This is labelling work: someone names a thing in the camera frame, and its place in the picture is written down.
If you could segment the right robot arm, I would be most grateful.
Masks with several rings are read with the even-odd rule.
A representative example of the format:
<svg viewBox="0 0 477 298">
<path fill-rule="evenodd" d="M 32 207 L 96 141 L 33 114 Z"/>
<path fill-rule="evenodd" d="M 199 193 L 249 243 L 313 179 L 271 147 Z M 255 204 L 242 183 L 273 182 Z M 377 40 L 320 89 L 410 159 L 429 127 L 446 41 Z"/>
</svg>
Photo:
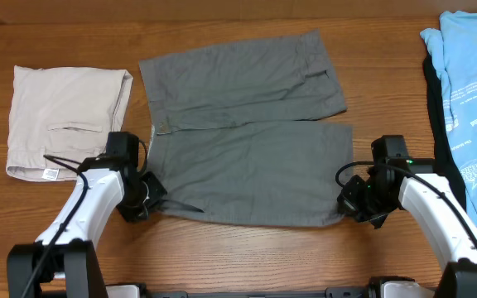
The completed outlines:
<svg viewBox="0 0 477 298">
<path fill-rule="evenodd" d="M 363 297 L 477 297 L 477 228 L 460 206 L 449 181 L 432 159 L 412 158 L 401 135 L 371 144 L 368 179 L 354 175 L 340 184 L 338 211 L 358 223 L 381 228 L 396 209 L 416 220 L 430 243 L 442 275 L 436 289 L 403 276 L 373 277 Z"/>
</svg>

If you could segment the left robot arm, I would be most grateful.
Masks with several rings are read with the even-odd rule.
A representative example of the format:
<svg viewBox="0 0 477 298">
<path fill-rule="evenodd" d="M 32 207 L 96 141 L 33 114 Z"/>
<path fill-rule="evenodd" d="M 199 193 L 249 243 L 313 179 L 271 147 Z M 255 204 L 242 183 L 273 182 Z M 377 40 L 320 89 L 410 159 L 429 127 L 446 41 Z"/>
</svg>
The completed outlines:
<svg viewBox="0 0 477 298">
<path fill-rule="evenodd" d="M 11 297 L 146 297 L 142 283 L 106 285 L 96 248 L 110 215 L 129 223 L 147 220 L 166 190 L 138 161 L 145 143 L 130 132 L 111 132 L 104 153 L 82 162 L 46 159 L 77 175 L 64 207 L 34 243 L 17 244 L 7 256 Z"/>
</svg>

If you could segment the grey shorts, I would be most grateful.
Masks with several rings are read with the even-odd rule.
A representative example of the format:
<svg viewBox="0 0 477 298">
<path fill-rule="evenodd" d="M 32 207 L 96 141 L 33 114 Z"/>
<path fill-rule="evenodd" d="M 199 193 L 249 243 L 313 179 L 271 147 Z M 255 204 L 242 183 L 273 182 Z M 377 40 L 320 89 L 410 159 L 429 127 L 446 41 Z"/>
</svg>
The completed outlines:
<svg viewBox="0 0 477 298">
<path fill-rule="evenodd" d="M 340 221 L 335 173 L 353 131 L 332 117 L 344 93 L 318 31 L 237 41 L 142 60 L 152 118 L 155 209 L 236 225 Z"/>
</svg>

